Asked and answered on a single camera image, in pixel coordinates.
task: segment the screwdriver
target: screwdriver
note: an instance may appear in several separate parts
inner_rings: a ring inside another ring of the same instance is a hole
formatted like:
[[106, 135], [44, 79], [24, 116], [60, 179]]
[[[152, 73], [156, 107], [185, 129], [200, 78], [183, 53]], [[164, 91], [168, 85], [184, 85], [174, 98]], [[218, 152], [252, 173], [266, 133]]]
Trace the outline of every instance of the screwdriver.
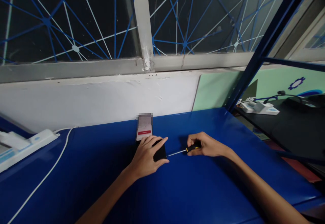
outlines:
[[175, 154], [179, 154], [179, 153], [182, 153], [182, 152], [190, 152], [191, 150], [193, 149], [198, 149], [198, 148], [201, 148], [201, 142], [200, 141], [196, 141], [193, 145], [191, 145], [190, 147], [186, 147], [184, 150], [182, 151], [179, 151], [179, 152], [176, 152], [176, 153], [173, 153], [169, 156], [172, 156], [172, 155], [175, 155]]

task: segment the screwdriver handle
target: screwdriver handle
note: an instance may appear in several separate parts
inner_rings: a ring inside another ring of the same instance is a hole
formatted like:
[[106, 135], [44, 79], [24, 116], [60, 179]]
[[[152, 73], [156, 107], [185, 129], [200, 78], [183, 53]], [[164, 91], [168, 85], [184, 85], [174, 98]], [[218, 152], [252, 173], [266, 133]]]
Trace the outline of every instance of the screwdriver handle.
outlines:
[[193, 145], [191, 145], [190, 147], [186, 147], [186, 151], [190, 152], [193, 149], [198, 149], [201, 148], [201, 142], [200, 141], [196, 141]]

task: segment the blue table surface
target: blue table surface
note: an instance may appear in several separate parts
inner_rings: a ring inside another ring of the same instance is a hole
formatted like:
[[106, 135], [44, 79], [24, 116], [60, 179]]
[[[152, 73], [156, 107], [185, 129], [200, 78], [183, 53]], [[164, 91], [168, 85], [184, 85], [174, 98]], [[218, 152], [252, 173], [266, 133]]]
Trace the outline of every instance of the blue table surface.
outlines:
[[[13, 223], [74, 223], [110, 186], [136, 150], [137, 121], [73, 129], [53, 172]], [[166, 152], [184, 149], [188, 134], [204, 131], [230, 146], [299, 211], [325, 202], [309, 182], [224, 108], [153, 118], [153, 133], [169, 137]], [[52, 168], [59, 139], [0, 174], [0, 222], [7, 223]], [[222, 157], [169, 157], [138, 180], [105, 223], [263, 223], [259, 206]]]

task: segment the blue gear icon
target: blue gear icon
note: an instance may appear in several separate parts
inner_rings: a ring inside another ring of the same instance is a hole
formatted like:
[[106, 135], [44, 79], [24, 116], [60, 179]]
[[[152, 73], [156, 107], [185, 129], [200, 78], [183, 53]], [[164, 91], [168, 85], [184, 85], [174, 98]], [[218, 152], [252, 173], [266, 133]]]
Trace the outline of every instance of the blue gear icon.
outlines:
[[302, 77], [302, 78], [298, 78], [296, 81], [294, 81], [292, 84], [290, 84], [289, 86], [289, 90], [292, 90], [296, 87], [298, 87], [300, 84], [302, 84], [305, 80], [305, 77]]

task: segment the window pane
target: window pane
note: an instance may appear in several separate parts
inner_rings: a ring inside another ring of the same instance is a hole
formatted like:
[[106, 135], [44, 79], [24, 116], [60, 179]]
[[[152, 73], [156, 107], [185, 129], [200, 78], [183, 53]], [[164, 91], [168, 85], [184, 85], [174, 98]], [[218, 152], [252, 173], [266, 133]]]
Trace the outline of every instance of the window pane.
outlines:
[[155, 55], [253, 52], [282, 1], [149, 0]]
[[3, 64], [140, 56], [133, 0], [1, 0], [0, 5]]
[[318, 30], [316, 35], [312, 37], [312, 39], [308, 42], [305, 48], [325, 48], [325, 24]]

